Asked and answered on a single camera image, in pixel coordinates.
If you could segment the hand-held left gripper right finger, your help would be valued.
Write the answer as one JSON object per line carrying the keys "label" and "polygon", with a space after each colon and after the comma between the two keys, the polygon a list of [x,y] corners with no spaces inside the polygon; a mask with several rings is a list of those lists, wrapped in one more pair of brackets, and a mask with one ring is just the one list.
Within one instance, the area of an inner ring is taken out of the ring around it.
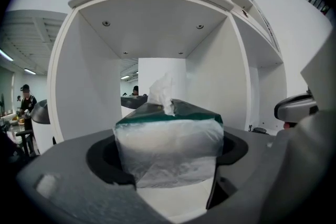
{"label": "hand-held left gripper right finger", "polygon": [[335,197],[335,112],[281,131],[254,173],[194,223],[322,223]]}

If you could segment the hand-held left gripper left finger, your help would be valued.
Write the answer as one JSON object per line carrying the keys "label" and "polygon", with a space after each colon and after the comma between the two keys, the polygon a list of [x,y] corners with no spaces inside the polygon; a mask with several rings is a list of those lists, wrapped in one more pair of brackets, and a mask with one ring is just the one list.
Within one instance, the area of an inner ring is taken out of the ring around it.
{"label": "hand-held left gripper left finger", "polygon": [[56,223],[167,223],[120,169],[112,130],[58,143],[17,175],[24,194]]}

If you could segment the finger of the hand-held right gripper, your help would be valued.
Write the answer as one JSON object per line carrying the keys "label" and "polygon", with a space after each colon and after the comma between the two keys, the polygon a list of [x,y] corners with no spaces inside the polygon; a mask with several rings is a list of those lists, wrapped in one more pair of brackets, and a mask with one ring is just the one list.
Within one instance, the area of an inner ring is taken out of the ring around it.
{"label": "finger of the hand-held right gripper", "polygon": [[320,110],[335,110],[335,31],[301,72]]}
{"label": "finger of the hand-held right gripper", "polygon": [[300,122],[319,111],[311,93],[294,95],[280,101],[274,108],[274,116],[283,122]]}

